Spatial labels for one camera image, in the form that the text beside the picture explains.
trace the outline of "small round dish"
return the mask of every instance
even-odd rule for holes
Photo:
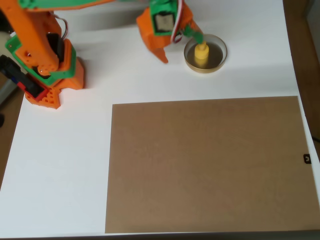
[[[195,39],[191,39],[185,45],[184,59],[192,70],[198,73],[208,74],[219,70],[224,65],[228,56],[228,49],[225,42],[215,35],[205,34],[204,40],[209,46],[209,58],[206,65],[200,67],[195,61],[195,48],[197,45]]]

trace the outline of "gray object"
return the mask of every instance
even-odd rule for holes
[[[310,0],[306,8],[306,19],[309,24],[313,43],[320,63],[320,0]]]
[[[17,85],[8,79],[3,87],[0,89],[0,106],[3,102],[15,91]]]

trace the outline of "yellow cylinder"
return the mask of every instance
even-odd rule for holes
[[[202,44],[198,44],[194,49],[194,60],[200,68],[204,68],[209,59],[209,46],[204,41]]]

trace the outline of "cardboard sheet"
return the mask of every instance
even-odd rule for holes
[[[106,233],[320,229],[298,98],[113,106]]]
[[[0,88],[7,78],[0,73]],[[0,127],[0,189],[7,166],[12,139],[14,138],[18,116],[24,93],[17,89],[1,106],[0,114],[4,115],[4,124]]]

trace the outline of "table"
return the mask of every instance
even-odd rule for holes
[[[215,73],[188,69],[187,39],[166,48],[167,65],[148,52],[132,21],[143,4],[57,12],[84,60],[86,89],[63,90],[58,110],[23,100],[0,191],[0,238],[104,234],[113,104],[299,96],[282,0],[186,2],[228,47]],[[319,196],[320,163],[300,107]]]

